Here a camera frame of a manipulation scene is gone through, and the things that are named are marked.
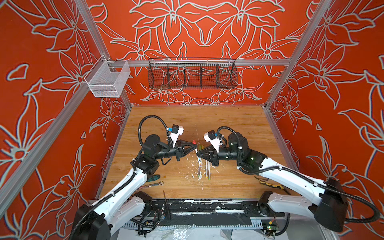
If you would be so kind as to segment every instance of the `wooden table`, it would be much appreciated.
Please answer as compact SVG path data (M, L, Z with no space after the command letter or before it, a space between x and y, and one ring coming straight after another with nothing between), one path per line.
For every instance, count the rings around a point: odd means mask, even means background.
M179 139L190 142L196 140L206 147L210 145L203 138L206 132L216 131L220 126L229 126L248 139L251 149L262 152L278 163L285 165L285 160L268 121L259 106L135 106L129 115L101 196L110 191L130 170L131 165L129 163L141 149L137 138L137 127L140 120L147 115L158 115L169 127L173 124L183 126L184 133L179 136ZM148 135L157 134L162 142L167 143L166 131L158 119L147 119L142 125L141 132L143 142ZM222 130L221 133L225 137L230 134L227 130ZM261 185L254 176L240 172L236 169L236 161L220 160L218 167L211 167L211 180L205 177L205 164L202 168L203 177L198 180L198 166L195 152L181 158L179 162L173 157L166 166L162 166L160 162L160 167L155 174L161 175L160 180L164 182L164 185L146 188L143 191L157 199L164 198L163 190L167 198L181 199L257 199L265 190L286 194L281 189Z

